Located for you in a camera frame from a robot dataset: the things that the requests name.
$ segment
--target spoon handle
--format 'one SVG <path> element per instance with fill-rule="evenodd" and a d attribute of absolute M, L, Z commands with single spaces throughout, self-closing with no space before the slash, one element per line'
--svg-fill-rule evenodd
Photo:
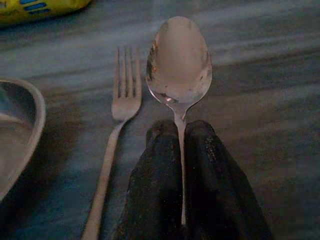
<path fill-rule="evenodd" d="M 185 129 L 186 129 L 186 120 L 184 117 L 179 116 L 174 113 L 174 123 L 178 128 L 179 135 L 179 144 L 180 144 L 180 155 L 181 155 L 181 168 L 182 168 L 182 215 L 181 215 L 181 224 L 186 227 L 186 197 L 187 197 L 187 188 L 186 188 L 186 165 L 185 165 Z"/>

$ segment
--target marble table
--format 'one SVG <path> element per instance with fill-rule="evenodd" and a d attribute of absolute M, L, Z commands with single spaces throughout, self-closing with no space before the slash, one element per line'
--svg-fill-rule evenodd
<path fill-rule="evenodd" d="M 212 124 L 276 239 L 318 239 L 319 12 L 317 0 L 96 0 L 74 14 L 1 29 L 1 74 L 35 85 L 47 118 L 29 194 L 0 239 L 80 239 L 116 125 L 116 47 L 138 46 L 145 76 L 153 37 L 173 16 L 198 24 L 212 56 L 212 86 L 188 121 Z M 118 144 L 101 239 L 121 214 L 148 127 L 166 118 L 173 114 L 144 85 L 141 110 Z"/>

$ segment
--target fork handle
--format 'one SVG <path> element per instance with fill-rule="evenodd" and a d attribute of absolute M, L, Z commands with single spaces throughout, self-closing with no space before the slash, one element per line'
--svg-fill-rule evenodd
<path fill-rule="evenodd" d="M 120 123 L 113 129 L 113 131 L 110 134 L 104 155 L 104 161 L 102 164 L 98 185 L 91 206 L 91 211 L 87 219 L 84 232 L 82 234 L 82 240 L 97 240 L 99 237 L 101 216 L 105 203 L 110 171 L 115 155 L 118 137 L 124 125 L 125 122 Z"/>

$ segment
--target table surface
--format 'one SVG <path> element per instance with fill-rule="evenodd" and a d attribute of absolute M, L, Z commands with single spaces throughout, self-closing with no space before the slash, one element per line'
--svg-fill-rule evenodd
<path fill-rule="evenodd" d="M 276 239 L 320 236 L 320 1 L 97 0 L 74 14 L 2 29 L 1 74 L 43 94 L 46 125 L 32 195 L 1 239 L 79 239 L 96 191 L 112 118 L 117 47 L 140 49 L 142 75 L 168 18 L 194 20 L 213 82 L 188 112 L 214 127 L 246 173 Z M 118 142 L 101 238 L 119 218 L 145 134 L 172 112 L 143 90 Z"/>

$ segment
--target metal spoon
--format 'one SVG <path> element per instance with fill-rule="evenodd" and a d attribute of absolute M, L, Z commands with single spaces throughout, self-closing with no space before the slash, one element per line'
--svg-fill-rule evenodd
<path fill-rule="evenodd" d="M 187 110 L 207 93 L 212 81 L 212 64 L 206 42 L 196 24 L 175 16 L 156 34 L 146 66 L 146 83 L 151 94 L 174 112 L 179 132 L 182 165 L 182 224 L 186 224 L 186 172 L 184 158 Z"/>

